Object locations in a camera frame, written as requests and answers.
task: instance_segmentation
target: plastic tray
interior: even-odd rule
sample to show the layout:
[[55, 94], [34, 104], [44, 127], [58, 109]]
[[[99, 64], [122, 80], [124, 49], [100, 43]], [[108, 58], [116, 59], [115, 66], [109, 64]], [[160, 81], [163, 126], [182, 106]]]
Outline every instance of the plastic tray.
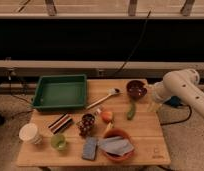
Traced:
[[38, 111], [83, 108], [86, 96], [86, 75], [42, 76], [32, 107]]

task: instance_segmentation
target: gray carpet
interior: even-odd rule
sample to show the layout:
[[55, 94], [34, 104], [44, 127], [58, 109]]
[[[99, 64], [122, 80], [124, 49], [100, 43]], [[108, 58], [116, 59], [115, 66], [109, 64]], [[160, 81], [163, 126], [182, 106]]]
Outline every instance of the gray carpet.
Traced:
[[[31, 95], [22, 96], [30, 101]], [[19, 129], [29, 122], [31, 113], [17, 113], [29, 111], [29, 105], [9, 95], [0, 95], [0, 114], [7, 118], [4, 125], [0, 126], [0, 171], [37, 171], [39, 168], [17, 167], [16, 158], [21, 146], [18, 138]], [[158, 111], [161, 122], [185, 118], [188, 109], [173, 109], [163, 105]], [[183, 171], [204, 171], [204, 120], [193, 112], [189, 121], [163, 127], [164, 137], [169, 149], [172, 163], [170, 167]], [[77, 170], [110, 170], [134, 171], [141, 170], [133, 167], [77, 167], [77, 168], [51, 168], [53, 171]], [[150, 166], [146, 171], [161, 171], [156, 166]]]

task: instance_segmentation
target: black wall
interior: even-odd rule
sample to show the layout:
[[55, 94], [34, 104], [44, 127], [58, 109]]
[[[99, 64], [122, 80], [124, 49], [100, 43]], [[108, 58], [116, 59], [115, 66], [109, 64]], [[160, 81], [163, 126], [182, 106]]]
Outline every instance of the black wall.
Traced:
[[[145, 20], [0, 19], [0, 59], [127, 58]], [[132, 61], [204, 61], [204, 20], [149, 20]]]

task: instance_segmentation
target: red bowl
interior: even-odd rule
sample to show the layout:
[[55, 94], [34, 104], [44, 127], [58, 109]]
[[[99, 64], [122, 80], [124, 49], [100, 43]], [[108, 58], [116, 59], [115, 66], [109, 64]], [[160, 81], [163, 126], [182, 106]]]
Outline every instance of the red bowl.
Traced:
[[[115, 136], [121, 136], [125, 139], [128, 139], [131, 142], [131, 138], [130, 136], [123, 130], [119, 129], [119, 128], [112, 128], [111, 130], [107, 131], [105, 133], [105, 135], [103, 136], [103, 138], [110, 138], [110, 137], [115, 137]], [[122, 162], [124, 160], [127, 160], [128, 158], [130, 158], [133, 154], [134, 154], [134, 149], [126, 154], [124, 154], [123, 156], [117, 156], [114, 154], [110, 154], [107, 153], [106, 151], [102, 150], [102, 153], [111, 161], [114, 162]]]

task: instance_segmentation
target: striped object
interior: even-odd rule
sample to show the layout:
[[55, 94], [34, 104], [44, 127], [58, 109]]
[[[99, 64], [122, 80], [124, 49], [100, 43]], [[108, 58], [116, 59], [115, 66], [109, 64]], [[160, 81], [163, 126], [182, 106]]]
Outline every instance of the striped object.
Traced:
[[70, 125], [73, 124], [73, 119], [70, 117], [69, 114], [64, 114], [60, 118], [58, 118], [55, 122], [48, 126], [53, 134], [57, 132], [62, 132]]

